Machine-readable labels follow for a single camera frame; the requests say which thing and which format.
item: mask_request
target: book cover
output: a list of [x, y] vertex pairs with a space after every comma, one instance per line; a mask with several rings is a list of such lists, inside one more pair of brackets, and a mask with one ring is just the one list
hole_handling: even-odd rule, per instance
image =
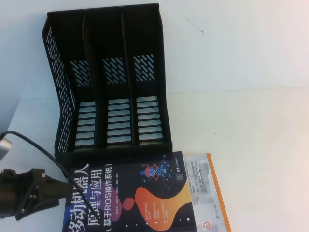
[[210, 153], [184, 159], [197, 232], [231, 232]]
[[[196, 231], [181, 152], [86, 164], [71, 173], [109, 232]], [[73, 190], [62, 231], [99, 232], [98, 221]]]

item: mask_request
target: white table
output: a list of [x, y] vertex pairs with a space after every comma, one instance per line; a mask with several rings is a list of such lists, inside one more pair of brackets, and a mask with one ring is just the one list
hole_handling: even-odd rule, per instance
[[[232, 231], [309, 231], [309, 88], [170, 94], [168, 109], [174, 151], [211, 152]], [[58, 118], [57, 99], [22, 100], [9, 129], [53, 153]], [[0, 169], [44, 168], [65, 180], [35, 148], [8, 138]], [[64, 204], [0, 220], [0, 230], [60, 232]]]

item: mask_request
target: white wall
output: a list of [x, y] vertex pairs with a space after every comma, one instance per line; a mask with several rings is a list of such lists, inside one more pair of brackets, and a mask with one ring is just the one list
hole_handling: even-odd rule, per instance
[[[48, 11], [150, 2], [2, 0], [1, 94], [17, 99], [56, 96], [42, 42]], [[159, 2], [167, 92], [309, 86], [309, 1]], [[0, 115], [10, 115], [14, 103], [8, 107], [0, 102], [0, 109]]]

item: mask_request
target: black file organizer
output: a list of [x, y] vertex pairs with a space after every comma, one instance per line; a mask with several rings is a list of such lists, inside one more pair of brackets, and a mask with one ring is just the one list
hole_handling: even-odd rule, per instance
[[55, 157], [172, 151], [158, 4], [49, 12], [43, 40], [60, 104]]

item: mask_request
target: black book cover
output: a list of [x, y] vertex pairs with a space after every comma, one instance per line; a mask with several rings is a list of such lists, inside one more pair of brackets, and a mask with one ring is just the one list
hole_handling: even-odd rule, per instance
[[[71, 173], [109, 232], [196, 231], [181, 152], [91, 163]], [[99, 231], [75, 189], [66, 201], [62, 232]]]

